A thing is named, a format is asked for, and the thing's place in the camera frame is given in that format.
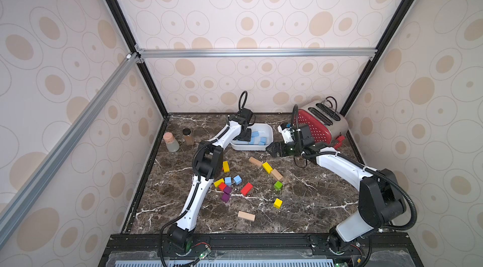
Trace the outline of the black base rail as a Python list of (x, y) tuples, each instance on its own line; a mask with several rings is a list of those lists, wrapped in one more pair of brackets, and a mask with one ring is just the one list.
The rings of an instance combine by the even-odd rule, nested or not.
[(100, 266), (422, 266), (406, 233), (358, 238), (341, 254), (327, 234), (196, 234), (186, 253), (158, 234), (109, 238)]

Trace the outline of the red polka dot toaster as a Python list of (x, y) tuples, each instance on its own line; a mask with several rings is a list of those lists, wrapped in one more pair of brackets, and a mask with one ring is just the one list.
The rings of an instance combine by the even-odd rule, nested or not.
[(316, 142), (324, 142), (339, 149), (348, 132), (348, 122), (338, 111), (337, 100), (329, 96), (323, 100), (314, 100), (303, 107), (298, 107), (299, 124), (308, 124)]

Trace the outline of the small yellow cube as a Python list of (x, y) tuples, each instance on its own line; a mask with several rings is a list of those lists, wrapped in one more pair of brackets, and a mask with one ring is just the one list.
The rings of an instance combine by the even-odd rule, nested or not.
[(275, 202), (274, 202), (274, 207), (276, 209), (280, 209), (282, 204), (283, 204), (283, 201), (281, 199), (276, 199)]

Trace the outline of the pink lid glass jar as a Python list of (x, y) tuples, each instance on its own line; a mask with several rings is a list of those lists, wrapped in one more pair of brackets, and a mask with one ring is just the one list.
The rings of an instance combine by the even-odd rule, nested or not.
[(180, 148), (178, 141), (175, 139), (173, 133), (166, 132), (163, 135), (163, 140), (165, 141), (168, 152), (177, 152)]

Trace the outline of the silver left frame bar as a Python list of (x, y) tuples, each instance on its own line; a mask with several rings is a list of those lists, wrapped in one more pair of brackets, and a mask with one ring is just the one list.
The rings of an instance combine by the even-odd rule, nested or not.
[(1, 214), (1, 247), (5, 246), (139, 58), (140, 54), (133, 52), (119, 65)]

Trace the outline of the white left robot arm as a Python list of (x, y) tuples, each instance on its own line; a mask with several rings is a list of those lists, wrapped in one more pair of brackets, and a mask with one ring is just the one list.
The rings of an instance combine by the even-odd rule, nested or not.
[(248, 141), (251, 137), (253, 112), (245, 108), (248, 92), (244, 91), (238, 100), (238, 111), (226, 117), (224, 128), (212, 139), (200, 142), (192, 159), (192, 186), (181, 214), (168, 221), (160, 231), (160, 247), (164, 245), (164, 232), (167, 242), (182, 254), (191, 250), (192, 235), (205, 196), (214, 183), (223, 164), (225, 149), (233, 140)]

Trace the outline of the yellow block centre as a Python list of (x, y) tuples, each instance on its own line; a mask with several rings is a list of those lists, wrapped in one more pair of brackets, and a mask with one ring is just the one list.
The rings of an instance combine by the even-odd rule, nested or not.
[(269, 163), (263, 163), (262, 164), (263, 169), (270, 175), (273, 171), (272, 166), (269, 165)]

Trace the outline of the natural wood block middle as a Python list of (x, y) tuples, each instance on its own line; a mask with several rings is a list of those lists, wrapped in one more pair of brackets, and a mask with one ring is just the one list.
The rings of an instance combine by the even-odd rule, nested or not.
[(283, 180), (283, 176), (276, 169), (273, 169), (270, 172), (270, 176), (273, 177), (273, 179), (275, 179), (276, 181), (282, 181)]

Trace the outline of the long red block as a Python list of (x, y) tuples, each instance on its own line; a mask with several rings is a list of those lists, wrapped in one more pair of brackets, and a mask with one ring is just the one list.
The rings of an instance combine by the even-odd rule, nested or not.
[(241, 194), (242, 194), (244, 197), (246, 197), (246, 196), (249, 194), (249, 192), (250, 192), (250, 191), (253, 189), (253, 187), (254, 187), (254, 186), (253, 186), (251, 183), (247, 183), (247, 184), (246, 184), (246, 185), (245, 185), (245, 186), (244, 186), (244, 187), (241, 189), (240, 193), (241, 193)]

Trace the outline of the black lid spice jar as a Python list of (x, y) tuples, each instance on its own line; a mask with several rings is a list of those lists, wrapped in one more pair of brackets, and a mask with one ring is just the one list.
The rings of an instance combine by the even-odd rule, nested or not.
[(190, 128), (184, 128), (182, 130), (182, 134), (183, 134), (183, 138), (185, 140), (185, 143), (188, 146), (193, 146), (194, 145), (194, 138), (192, 136), (192, 131), (190, 130)]

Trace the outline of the natural wood flat block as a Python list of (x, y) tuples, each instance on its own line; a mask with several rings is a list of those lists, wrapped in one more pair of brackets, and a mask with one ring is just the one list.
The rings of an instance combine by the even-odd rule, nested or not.
[(251, 222), (255, 221), (255, 215), (254, 214), (250, 214), (250, 213), (243, 212), (243, 211), (238, 212), (238, 217), (241, 218), (241, 219), (244, 219), (244, 220), (249, 220)]

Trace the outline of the natural wood block rear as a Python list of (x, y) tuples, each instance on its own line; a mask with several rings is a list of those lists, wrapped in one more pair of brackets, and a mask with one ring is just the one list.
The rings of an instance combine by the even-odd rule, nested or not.
[(255, 165), (255, 166), (258, 166), (258, 167), (262, 167), (263, 165), (263, 162), (257, 160), (256, 158), (254, 157), (250, 157), (249, 158), (249, 161), (251, 162), (251, 164)]

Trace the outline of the white plastic tub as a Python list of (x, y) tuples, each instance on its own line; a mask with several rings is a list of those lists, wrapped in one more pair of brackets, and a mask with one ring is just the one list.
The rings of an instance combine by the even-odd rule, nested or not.
[[(254, 124), (251, 127), (252, 132), (258, 131), (259, 137), (255, 137), (257, 140), (256, 144), (250, 144), (250, 142), (246, 141), (236, 141), (233, 140), (230, 144), (231, 147), (236, 151), (265, 151), (266, 147), (270, 145), (274, 141), (273, 137), (273, 129), (269, 124)], [(261, 137), (265, 137), (267, 139), (266, 145), (259, 145), (259, 141)]]

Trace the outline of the yellow cube left cluster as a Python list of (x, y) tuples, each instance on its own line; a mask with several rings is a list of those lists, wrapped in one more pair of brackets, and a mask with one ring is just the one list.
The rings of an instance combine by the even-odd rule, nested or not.
[(214, 186), (215, 186), (216, 188), (218, 188), (218, 187), (219, 187), (221, 184), (223, 184), (224, 182), (225, 182), (225, 180), (224, 180), (224, 179), (219, 179), (219, 180), (217, 180), (217, 181), (215, 181), (215, 182), (214, 182)]

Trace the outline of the yellow flat block left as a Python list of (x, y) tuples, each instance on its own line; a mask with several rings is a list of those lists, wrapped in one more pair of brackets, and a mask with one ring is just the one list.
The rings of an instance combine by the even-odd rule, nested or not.
[(229, 163), (228, 163), (227, 161), (224, 161), (224, 162), (223, 162), (223, 171), (224, 171), (225, 173), (230, 172)]

